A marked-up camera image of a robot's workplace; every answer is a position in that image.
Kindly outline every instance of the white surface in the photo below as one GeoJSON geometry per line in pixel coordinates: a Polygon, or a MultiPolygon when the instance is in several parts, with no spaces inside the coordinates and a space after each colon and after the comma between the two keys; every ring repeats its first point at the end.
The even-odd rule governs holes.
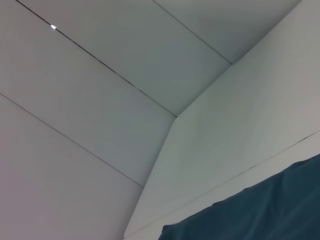
{"type": "Polygon", "coordinates": [[[320,130],[319,9],[302,1],[177,118],[126,237],[320,130]]]}
{"type": "Polygon", "coordinates": [[[211,206],[213,203],[225,200],[243,189],[249,188],[281,172],[290,165],[307,160],[319,153],[320,132],[176,209],[174,212],[129,236],[126,240],[157,240],[164,225],[179,223],[189,216],[211,206]]]}
{"type": "Polygon", "coordinates": [[[230,62],[256,45],[301,0],[155,0],[230,62]]]}
{"type": "Polygon", "coordinates": [[[174,117],[14,0],[0,32],[0,93],[144,186],[174,117]]]}
{"type": "Polygon", "coordinates": [[[1,95],[0,113],[1,240],[122,240],[142,188],[1,95]]]}
{"type": "Polygon", "coordinates": [[[22,0],[176,116],[229,63],[152,0],[22,0]]]}

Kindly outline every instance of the white ceiling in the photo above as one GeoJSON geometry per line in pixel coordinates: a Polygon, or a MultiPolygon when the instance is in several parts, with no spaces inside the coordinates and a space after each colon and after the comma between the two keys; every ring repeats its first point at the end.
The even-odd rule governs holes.
{"type": "Polygon", "coordinates": [[[230,63],[152,0],[21,0],[179,115],[230,63]]]}
{"type": "Polygon", "coordinates": [[[242,58],[301,0],[155,0],[230,62],[242,58]]]}

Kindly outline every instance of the blue cloth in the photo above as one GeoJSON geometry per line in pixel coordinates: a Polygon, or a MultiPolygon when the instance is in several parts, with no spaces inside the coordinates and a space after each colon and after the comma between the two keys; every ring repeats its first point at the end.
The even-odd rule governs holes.
{"type": "Polygon", "coordinates": [[[159,240],[320,240],[320,155],[164,226],[159,240]]]}

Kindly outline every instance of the dark teal fabric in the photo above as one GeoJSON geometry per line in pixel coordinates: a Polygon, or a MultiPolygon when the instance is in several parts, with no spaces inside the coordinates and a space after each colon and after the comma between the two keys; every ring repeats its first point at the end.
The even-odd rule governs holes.
{"type": "Polygon", "coordinates": [[[320,155],[164,226],[159,240],[320,240],[320,155]]]}

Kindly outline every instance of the blue fabric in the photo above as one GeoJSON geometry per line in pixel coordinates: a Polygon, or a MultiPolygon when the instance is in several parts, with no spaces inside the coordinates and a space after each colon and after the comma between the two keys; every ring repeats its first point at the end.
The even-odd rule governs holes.
{"type": "Polygon", "coordinates": [[[217,202],[159,240],[320,240],[320,155],[217,202]]]}

